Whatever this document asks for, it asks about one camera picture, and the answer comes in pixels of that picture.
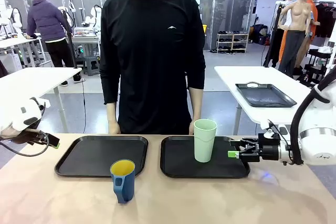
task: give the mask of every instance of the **person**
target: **person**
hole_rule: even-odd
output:
[[[55,67],[73,67],[71,51],[66,41],[64,32],[66,21],[62,12],[52,3],[46,0],[33,0],[33,6],[29,9],[27,17],[27,38],[36,38],[36,28],[41,33],[42,40],[46,43],[47,50]],[[80,73],[73,76],[74,83],[85,81]]]
[[[201,117],[204,40],[196,0],[107,0],[100,77],[109,133],[193,134]]]

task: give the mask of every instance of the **black pants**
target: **black pants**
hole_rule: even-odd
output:
[[[274,39],[273,39],[272,45],[270,46],[267,52],[264,66],[266,65],[266,60],[272,60],[272,67],[274,68],[276,67],[279,61],[279,52],[280,52],[281,41],[282,41],[283,36],[284,36],[284,30],[278,28],[274,33]]]
[[[286,45],[279,71],[293,78],[293,72],[296,62],[296,55],[305,38],[304,31],[289,30],[286,37]]]
[[[51,60],[56,68],[62,68],[64,64],[66,67],[74,67],[74,63],[71,57],[71,51],[68,43],[65,39],[58,42],[46,43],[48,53],[50,54]],[[80,74],[77,73],[73,76],[74,81],[80,80]]]

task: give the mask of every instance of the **blue cup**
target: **blue cup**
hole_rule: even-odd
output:
[[[111,165],[113,191],[119,204],[125,204],[134,196],[135,163],[128,159],[116,161]]]

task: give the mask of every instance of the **light green tumbler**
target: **light green tumbler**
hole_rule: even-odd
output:
[[[194,154],[201,163],[209,162],[217,130],[216,122],[199,119],[194,122]]]

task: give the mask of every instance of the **man in black shirt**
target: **man in black shirt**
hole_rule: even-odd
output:
[[[100,77],[109,133],[193,134],[193,123],[201,117],[203,46],[195,0],[107,0],[101,15]]]

